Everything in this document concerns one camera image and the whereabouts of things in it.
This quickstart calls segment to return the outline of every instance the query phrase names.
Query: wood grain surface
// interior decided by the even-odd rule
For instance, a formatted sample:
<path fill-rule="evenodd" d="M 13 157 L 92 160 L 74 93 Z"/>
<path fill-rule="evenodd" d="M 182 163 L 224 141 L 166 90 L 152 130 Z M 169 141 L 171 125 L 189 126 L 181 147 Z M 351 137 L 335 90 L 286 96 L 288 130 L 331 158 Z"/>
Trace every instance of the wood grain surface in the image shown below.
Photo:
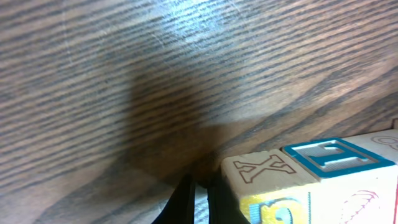
<path fill-rule="evenodd" d="M 0 223 L 150 223 L 186 172 L 391 127 L 396 0 L 0 0 Z"/>

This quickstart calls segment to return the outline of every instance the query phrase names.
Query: wooden alphabet block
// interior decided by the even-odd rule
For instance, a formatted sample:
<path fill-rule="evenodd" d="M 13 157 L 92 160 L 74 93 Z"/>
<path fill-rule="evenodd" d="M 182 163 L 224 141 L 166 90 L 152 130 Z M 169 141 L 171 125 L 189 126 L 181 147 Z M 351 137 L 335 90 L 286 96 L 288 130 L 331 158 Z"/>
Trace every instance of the wooden alphabet block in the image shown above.
<path fill-rule="evenodd" d="M 397 166 L 366 149 L 339 138 L 284 147 L 320 182 L 311 192 L 312 223 L 393 222 Z"/>
<path fill-rule="evenodd" d="M 352 136 L 344 138 L 345 141 L 353 143 L 357 146 L 364 147 L 371 152 L 381 155 L 386 159 L 398 163 L 398 119 L 394 121 L 394 129 L 387 131 L 379 131 L 376 133 L 362 134 L 359 136 Z M 396 192 L 394 198 L 396 202 L 394 204 L 394 223 L 397 223 L 398 214 L 398 184 L 397 177 L 391 176 L 391 181 L 395 179 Z"/>
<path fill-rule="evenodd" d="M 221 170 L 251 223 L 310 223 L 310 191 L 317 180 L 281 151 L 229 157 Z"/>

